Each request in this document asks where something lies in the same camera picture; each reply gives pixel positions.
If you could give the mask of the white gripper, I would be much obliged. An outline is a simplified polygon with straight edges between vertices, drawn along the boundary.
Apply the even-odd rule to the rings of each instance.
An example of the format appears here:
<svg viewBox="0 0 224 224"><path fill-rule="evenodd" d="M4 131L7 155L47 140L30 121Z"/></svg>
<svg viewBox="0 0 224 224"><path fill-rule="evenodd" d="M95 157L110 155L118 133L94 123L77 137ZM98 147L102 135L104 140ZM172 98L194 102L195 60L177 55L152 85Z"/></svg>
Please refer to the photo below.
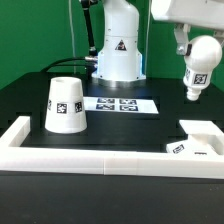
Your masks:
<svg viewBox="0 0 224 224"><path fill-rule="evenodd" d="M188 54L191 26L224 30L224 0L152 0L151 13L155 20L178 23L176 53L182 56ZM224 31L215 31L213 37L224 47Z"/></svg>

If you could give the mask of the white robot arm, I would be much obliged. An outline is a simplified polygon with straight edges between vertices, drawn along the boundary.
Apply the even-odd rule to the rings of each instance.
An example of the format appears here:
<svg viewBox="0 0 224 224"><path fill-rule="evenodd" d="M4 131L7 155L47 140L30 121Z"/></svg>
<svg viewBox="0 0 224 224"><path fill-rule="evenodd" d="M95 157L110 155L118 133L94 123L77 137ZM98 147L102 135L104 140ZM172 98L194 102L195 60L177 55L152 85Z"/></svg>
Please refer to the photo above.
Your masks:
<svg viewBox="0 0 224 224"><path fill-rule="evenodd" d="M98 53L94 81L113 87L146 80L138 50L139 12L126 0L102 0L104 46ZM149 13L157 21L175 25L177 53L188 56L195 48L188 39L192 27L224 32L224 0L151 0Z"/></svg>

